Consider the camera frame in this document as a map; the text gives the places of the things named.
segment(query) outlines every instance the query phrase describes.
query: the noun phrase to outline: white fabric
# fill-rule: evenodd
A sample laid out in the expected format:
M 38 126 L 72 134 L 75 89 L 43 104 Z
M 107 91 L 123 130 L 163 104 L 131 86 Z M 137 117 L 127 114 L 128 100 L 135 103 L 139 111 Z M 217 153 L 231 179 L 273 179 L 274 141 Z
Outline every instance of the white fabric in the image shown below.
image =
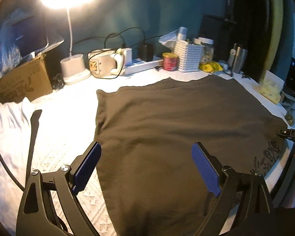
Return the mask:
M 6 165 L 24 186 L 31 123 L 35 105 L 27 98 L 20 104 L 0 103 L 0 153 Z M 23 192 L 9 177 L 0 162 L 0 221 L 12 234 Z
M 36 109 L 42 109 L 40 126 L 36 139 L 32 168 L 41 172 L 56 171 L 63 164 L 71 164 L 77 155 L 82 154 L 93 141 L 95 132 L 95 118 L 98 107 L 96 91 L 115 92 L 122 86 L 146 86 L 171 77 L 174 80 L 188 82 L 206 77 L 208 74 L 199 71 L 181 73 L 167 72 L 155 69 L 136 73 L 129 77 L 118 77 L 114 80 L 94 79 L 90 77 L 72 86 L 54 92 L 48 96 L 35 100 Z M 273 115 L 284 119 L 285 109 L 276 106 L 271 101 L 257 93 L 253 86 L 256 82 L 242 79 L 240 75 L 234 78 L 243 85 L 247 91 L 254 95 L 263 106 Z M 283 158 L 277 161 L 266 177 L 266 183 L 271 191 L 282 173 L 293 144 L 289 142 Z M 109 218 L 97 172 L 94 171 L 85 191 L 79 193 L 78 199 L 88 218 L 101 236 L 116 235 Z M 58 196 L 53 193 L 53 201 L 57 214 L 65 221 Z M 224 230 L 229 230 L 233 217 L 227 221 Z

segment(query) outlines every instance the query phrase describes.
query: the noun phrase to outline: brown t-shirt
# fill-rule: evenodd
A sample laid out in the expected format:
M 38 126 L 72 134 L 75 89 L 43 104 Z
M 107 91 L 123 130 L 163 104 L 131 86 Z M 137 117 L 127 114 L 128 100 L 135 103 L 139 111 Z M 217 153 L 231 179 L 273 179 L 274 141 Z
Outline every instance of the brown t-shirt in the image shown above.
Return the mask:
M 119 236 L 196 231 L 208 192 L 192 160 L 195 142 L 242 173 L 265 175 L 281 154 L 276 133 L 287 125 L 233 79 L 166 79 L 97 95 L 97 171 Z

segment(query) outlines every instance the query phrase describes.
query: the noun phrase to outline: blue gripper pad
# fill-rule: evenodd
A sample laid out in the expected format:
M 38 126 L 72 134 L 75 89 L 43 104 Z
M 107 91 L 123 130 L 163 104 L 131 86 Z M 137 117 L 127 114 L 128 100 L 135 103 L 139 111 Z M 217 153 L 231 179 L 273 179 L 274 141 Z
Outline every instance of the blue gripper pad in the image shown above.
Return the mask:
M 219 175 L 208 160 L 206 154 L 197 144 L 192 146 L 192 159 L 196 164 L 208 191 L 213 193 L 215 197 L 218 197 L 222 190 L 219 185 Z
M 84 158 L 79 169 L 74 176 L 74 187 L 72 191 L 75 195 L 83 191 L 89 181 L 99 159 L 101 158 L 101 145 L 97 143 Z

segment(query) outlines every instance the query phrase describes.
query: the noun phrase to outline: black strap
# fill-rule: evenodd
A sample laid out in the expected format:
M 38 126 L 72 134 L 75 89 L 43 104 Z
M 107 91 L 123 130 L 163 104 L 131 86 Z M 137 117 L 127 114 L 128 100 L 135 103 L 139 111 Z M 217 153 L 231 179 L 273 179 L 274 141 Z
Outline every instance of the black strap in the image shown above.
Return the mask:
M 32 125 L 32 132 L 31 132 L 30 144 L 29 144 L 29 156 L 27 158 L 25 183 L 27 182 L 31 173 L 34 146 L 35 146 L 35 141 L 36 141 L 38 127 L 39 127 L 39 118 L 41 117 L 42 112 L 43 112 L 42 110 L 35 111 L 30 120 Z

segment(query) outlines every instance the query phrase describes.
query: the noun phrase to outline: plastic basket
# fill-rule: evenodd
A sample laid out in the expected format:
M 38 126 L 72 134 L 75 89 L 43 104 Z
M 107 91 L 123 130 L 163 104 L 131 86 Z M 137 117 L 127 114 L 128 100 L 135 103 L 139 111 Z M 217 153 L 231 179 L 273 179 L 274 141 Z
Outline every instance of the plastic basket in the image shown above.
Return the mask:
M 189 44 L 186 41 L 178 41 L 174 48 L 174 53 L 178 56 L 177 68 L 179 71 L 195 72 L 199 70 L 203 46 Z

